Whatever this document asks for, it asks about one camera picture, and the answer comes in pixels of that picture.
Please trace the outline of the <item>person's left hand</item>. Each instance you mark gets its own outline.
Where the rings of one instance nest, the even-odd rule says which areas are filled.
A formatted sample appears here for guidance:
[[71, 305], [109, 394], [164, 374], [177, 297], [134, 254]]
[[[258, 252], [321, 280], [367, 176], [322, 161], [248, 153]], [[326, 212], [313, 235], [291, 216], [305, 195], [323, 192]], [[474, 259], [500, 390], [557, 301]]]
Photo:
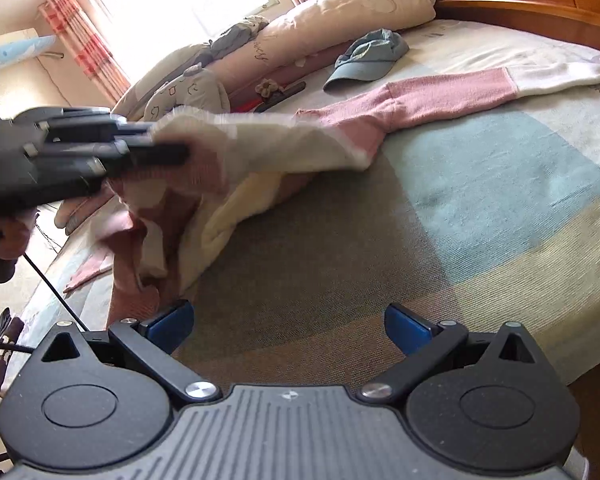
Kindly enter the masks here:
[[37, 218], [36, 209], [0, 217], [0, 259], [14, 260], [24, 255]]

